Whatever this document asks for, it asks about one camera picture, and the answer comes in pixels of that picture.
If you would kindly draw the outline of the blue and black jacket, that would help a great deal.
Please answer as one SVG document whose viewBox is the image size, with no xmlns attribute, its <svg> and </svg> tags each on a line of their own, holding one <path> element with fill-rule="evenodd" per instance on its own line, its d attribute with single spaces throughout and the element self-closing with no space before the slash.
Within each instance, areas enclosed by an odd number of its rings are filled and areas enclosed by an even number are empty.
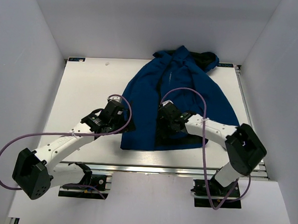
<svg viewBox="0 0 298 224">
<path fill-rule="evenodd" d="M 237 116 L 208 72 L 219 64 L 211 52 L 189 52 L 184 46 L 158 51 L 127 84 L 123 97 L 132 108 L 135 131 L 122 135 L 123 150 L 180 150 L 202 147 L 202 138 L 178 133 L 169 138 L 156 134 L 159 104 L 166 96 L 181 111 L 194 111 L 225 125 L 237 126 Z"/>
</svg>

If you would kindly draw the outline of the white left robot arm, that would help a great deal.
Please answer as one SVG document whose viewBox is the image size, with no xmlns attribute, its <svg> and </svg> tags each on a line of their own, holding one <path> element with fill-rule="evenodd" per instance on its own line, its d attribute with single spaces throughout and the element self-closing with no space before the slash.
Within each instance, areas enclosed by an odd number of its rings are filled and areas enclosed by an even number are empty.
<svg viewBox="0 0 298 224">
<path fill-rule="evenodd" d="M 62 165 L 61 161 L 99 137 L 133 130 L 131 105 L 121 95 L 111 95 L 105 108 L 93 110 L 69 132 L 59 134 L 58 139 L 34 151 L 22 150 L 12 178 L 32 200 L 55 186 L 99 191 L 92 185 L 92 171 L 85 163 Z"/>
</svg>

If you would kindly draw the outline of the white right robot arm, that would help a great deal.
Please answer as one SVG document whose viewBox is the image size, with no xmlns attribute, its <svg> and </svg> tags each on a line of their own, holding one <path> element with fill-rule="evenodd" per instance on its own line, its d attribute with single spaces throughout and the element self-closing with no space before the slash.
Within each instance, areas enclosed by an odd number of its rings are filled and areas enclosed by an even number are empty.
<svg viewBox="0 0 298 224">
<path fill-rule="evenodd" d="M 267 154 L 267 150 L 249 124 L 225 125 L 192 111 L 181 112 L 172 101 L 159 106 L 157 125 L 162 137 L 180 132 L 205 138 L 222 146 L 229 162 L 209 180 L 211 191 L 222 195 L 240 176 L 248 176 Z"/>
</svg>

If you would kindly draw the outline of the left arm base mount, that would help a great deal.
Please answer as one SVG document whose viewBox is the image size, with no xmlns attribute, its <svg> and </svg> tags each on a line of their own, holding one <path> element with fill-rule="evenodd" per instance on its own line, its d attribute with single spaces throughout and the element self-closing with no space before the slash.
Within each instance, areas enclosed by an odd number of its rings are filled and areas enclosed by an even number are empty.
<svg viewBox="0 0 298 224">
<path fill-rule="evenodd" d="M 59 188 L 58 196 L 70 198 L 105 200 L 111 188 L 112 176 L 91 171 L 88 165 L 82 162 L 70 163 L 83 172 L 79 182 L 69 181 Z"/>
</svg>

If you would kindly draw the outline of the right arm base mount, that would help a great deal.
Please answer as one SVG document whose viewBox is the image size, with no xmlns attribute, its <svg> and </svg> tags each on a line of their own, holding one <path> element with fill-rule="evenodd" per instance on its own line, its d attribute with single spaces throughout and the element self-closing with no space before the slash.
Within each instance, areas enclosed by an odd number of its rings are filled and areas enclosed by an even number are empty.
<svg viewBox="0 0 298 224">
<path fill-rule="evenodd" d="M 218 187 L 214 187 L 213 185 L 209 185 L 210 195 L 212 198 L 212 203 L 214 207 L 217 207 L 219 203 L 226 196 L 228 191 L 230 191 L 233 184 L 230 186 L 219 189 Z M 194 179 L 193 180 L 193 188 L 190 190 L 192 195 L 194 196 L 194 207 L 203 207 L 203 208 L 212 208 L 209 203 L 209 198 L 207 195 L 205 181 L 203 179 Z M 235 188 L 230 193 L 229 197 L 223 203 L 221 208 L 232 208 L 232 209 L 241 209 L 242 204 L 240 200 L 236 200 L 241 196 L 239 185 L 236 183 Z"/>
</svg>

